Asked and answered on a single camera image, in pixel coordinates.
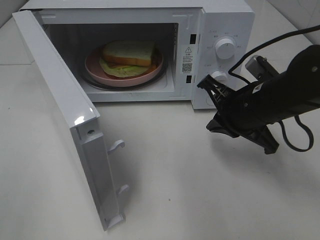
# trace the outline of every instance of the white table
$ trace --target white table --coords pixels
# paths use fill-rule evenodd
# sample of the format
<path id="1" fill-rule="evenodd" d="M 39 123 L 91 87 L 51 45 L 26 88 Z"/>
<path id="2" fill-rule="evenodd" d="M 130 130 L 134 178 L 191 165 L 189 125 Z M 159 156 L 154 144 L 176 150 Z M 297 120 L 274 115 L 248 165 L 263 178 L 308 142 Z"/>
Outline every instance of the white table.
<path id="1" fill-rule="evenodd" d="M 267 2 L 250 4 L 257 14 L 248 49 L 295 29 Z M 296 36 L 259 54 L 284 71 L 309 45 Z M 1 240 L 319 239 L 319 110 L 301 117 L 313 130 L 312 150 L 288 148 L 275 124 L 280 147 L 265 155 L 243 138 L 207 131 L 215 111 L 193 111 L 190 102 L 97 104 L 106 142 L 127 142 L 110 156 L 115 184 L 131 186 L 126 222 L 103 232 L 38 81 L 11 20 L 0 29 Z M 285 124 L 292 142 L 307 146 L 305 133 Z"/>

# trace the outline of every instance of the pink plate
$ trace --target pink plate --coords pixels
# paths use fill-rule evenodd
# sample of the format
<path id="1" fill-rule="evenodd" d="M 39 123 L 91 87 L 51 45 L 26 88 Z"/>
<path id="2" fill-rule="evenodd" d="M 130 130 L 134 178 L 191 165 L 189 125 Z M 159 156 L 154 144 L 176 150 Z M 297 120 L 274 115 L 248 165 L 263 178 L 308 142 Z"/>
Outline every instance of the pink plate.
<path id="1" fill-rule="evenodd" d="M 106 74 L 100 66 L 99 59 L 101 51 L 102 47 L 98 47 L 85 58 L 85 69 L 94 80 L 111 87 L 132 87 L 146 83 L 160 72 L 164 63 L 162 54 L 157 51 L 155 54 L 155 59 L 152 59 L 152 62 L 156 62 L 157 67 L 155 69 L 150 69 L 143 74 L 133 77 L 116 77 Z"/>

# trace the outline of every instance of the microwave door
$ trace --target microwave door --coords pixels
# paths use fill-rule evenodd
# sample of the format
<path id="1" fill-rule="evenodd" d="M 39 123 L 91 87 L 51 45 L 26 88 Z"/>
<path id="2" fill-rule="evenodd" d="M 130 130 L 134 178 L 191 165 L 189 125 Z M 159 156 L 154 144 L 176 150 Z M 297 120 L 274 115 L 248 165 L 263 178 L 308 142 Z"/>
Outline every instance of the microwave door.
<path id="1" fill-rule="evenodd" d="M 123 220 L 114 188 L 100 114 L 87 97 L 34 14 L 13 13 L 29 57 L 43 79 L 39 82 L 48 108 L 80 159 L 103 229 Z"/>

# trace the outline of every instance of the timer knob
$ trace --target timer knob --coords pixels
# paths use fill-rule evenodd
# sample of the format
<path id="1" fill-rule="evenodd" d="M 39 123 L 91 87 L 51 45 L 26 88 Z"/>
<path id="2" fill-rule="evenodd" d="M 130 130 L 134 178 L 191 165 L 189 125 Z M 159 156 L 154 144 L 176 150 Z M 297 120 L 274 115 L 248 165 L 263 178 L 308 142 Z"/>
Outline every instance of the timer knob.
<path id="1" fill-rule="evenodd" d="M 211 74 L 211 77 L 213 77 L 215 80 L 217 80 L 220 83 L 224 83 L 228 81 L 228 76 L 224 71 L 214 71 Z"/>
<path id="2" fill-rule="evenodd" d="M 230 37 L 224 37 L 220 39 L 215 45 L 216 55 L 220 59 L 229 59 L 231 58 L 236 51 L 236 43 Z"/>

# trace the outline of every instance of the microwave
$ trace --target microwave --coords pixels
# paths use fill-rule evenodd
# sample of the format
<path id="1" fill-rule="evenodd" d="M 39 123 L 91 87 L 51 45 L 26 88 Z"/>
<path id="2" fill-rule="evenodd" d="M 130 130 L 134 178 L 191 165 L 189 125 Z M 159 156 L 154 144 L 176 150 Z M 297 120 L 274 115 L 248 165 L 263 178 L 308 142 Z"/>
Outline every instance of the microwave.
<path id="1" fill-rule="evenodd" d="M 191 101 L 212 109 L 197 84 L 208 74 L 231 88 L 227 74 L 245 53 L 254 13 L 244 0 L 29 0 L 12 14 L 58 129 L 80 159 L 104 230 L 125 218 L 94 102 Z M 110 86 L 93 79 L 88 56 L 114 41 L 152 41 L 161 66 L 151 79 Z"/>

